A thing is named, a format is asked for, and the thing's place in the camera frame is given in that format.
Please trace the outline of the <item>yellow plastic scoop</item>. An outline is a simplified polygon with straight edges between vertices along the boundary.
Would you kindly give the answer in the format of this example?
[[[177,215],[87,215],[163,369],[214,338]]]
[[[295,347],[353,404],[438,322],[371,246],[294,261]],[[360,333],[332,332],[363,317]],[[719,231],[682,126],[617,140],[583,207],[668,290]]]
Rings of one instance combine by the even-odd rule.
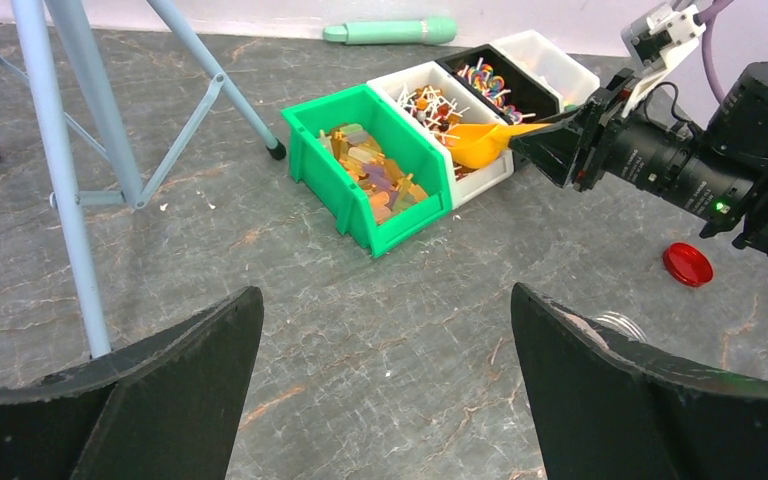
[[[513,137],[547,126],[548,123],[518,125],[459,123],[444,135],[444,146],[455,163],[479,170],[492,164],[503,150],[508,150],[508,143]]]

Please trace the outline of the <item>clear plastic jar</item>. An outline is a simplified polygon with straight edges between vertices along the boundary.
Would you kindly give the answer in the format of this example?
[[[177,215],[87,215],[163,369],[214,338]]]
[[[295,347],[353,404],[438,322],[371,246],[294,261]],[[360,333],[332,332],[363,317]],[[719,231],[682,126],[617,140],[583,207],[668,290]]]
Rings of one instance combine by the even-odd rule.
[[[622,313],[603,311],[593,316],[592,320],[638,342],[649,342],[644,330],[634,320]]]

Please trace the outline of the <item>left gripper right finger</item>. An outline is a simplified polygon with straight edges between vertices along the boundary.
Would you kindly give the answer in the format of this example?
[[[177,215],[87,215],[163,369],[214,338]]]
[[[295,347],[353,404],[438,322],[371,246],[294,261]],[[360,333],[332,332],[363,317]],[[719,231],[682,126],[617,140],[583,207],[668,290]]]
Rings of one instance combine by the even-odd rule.
[[[768,380],[625,336],[523,283],[511,325],[551,479],[768,479]]]

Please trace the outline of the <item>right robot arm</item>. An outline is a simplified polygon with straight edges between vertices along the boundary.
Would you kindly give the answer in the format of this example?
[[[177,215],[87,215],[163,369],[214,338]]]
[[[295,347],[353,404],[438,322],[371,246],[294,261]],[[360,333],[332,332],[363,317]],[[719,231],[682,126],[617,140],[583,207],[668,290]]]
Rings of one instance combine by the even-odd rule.
[[[701,236],[768,257],[768,61],[747,65],[706,127],[652,120],[619,70],[577,108],[517,135],[510,149],[559,187],[591,189],[612,174],[701,218]]]

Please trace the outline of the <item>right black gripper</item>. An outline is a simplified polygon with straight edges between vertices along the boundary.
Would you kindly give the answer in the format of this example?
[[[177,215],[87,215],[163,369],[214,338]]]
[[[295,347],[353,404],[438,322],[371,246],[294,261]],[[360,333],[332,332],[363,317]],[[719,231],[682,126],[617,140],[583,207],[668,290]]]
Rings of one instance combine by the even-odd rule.
[[[597,89],[583,105],[543,120],[546,126],[513,136],[509,149],[535,166],[558,187],[584,192],[600,179],[603,159],[597,155],[608,124],[621,117],[636,85],[635,72],[624,67],[606,87]]]

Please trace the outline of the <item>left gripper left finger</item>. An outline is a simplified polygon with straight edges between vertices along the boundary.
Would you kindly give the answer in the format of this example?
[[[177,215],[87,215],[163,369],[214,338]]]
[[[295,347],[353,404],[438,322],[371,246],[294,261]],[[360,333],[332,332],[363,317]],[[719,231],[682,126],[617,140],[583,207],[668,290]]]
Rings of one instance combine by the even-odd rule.
[[[0,479],[222,479],[264,321],[243,288],[191,318],[0,388]]]

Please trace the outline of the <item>red jar lid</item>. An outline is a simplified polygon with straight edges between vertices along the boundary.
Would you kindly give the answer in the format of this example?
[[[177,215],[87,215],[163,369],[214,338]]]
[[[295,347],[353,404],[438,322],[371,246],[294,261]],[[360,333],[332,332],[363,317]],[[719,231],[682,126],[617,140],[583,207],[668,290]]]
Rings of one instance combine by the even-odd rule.
[[[685,286],[698,288],[714,278],[714,269],[707,257],[690,244],[673,243],[661,257],[666,271]]]

